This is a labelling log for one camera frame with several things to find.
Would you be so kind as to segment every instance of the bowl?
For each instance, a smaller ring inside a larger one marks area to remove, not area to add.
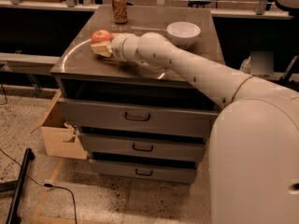
[[[187,49],[193,45],[200,32],[197,25],[186,21],[174,22],[167,26],[169,41],[181,49]]]

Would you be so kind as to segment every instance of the soda can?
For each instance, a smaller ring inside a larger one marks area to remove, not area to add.
[[[114,22],[124,24],[128,22],[127,0],[112,0]]]

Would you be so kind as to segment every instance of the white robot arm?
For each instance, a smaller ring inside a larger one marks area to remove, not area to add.
[[[299,223],[299,93],[163,36],[118,35],[114,57],[174,70],[223,110],[209,142],[212,224]]]

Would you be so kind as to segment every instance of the black handle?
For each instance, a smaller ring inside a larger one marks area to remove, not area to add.
[[[141,122],[145,122],[145,121],[149,121],[150,120],[150,114],[148,114],[147,117],[145,118],[135,118],[135,117],[129,117],[129,113],[125,112],[124,113],[124,118],[130,121],[141,121]]]
[[[138,169],[136,168],[136,169],[135,169],[135,173],[136,173],[136,175],[146,175],[146,176],[150,176],[150,175],[153,174],[153,171],[150,170],[150,173],[145,173],[145,172],[140,172],[140,171],[138,171]]]
[[[133,144],[133,150],[135,151],[142,151],[142,152],[151,152],[153,150],[153,146],[150,147],[150,149],[145,147],[136,147],[135,144]]]

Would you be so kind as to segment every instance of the concrete floor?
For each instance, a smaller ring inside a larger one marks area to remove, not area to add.
[[[150,224],[210,223],[207,153],[191,185],[103,176],[92,172],[87,160],[50,157],[41,129],[32,132],[56,90],[43,90],[35,98],[30,87],[5,86],[7,104],[0,105],[0,148],[18,162],[26,148],[36,158],[28,175],[39,184],[73,191],[78,223]],[[0,103],[4,95],[0,89]],[[15,180],[19,166],[0,153],[0,182]],[[0,223],[5,223],[13,191],[0,193]],[[75,223],[71,195],[47,189],[26,178],[19,216],[27,223]]]

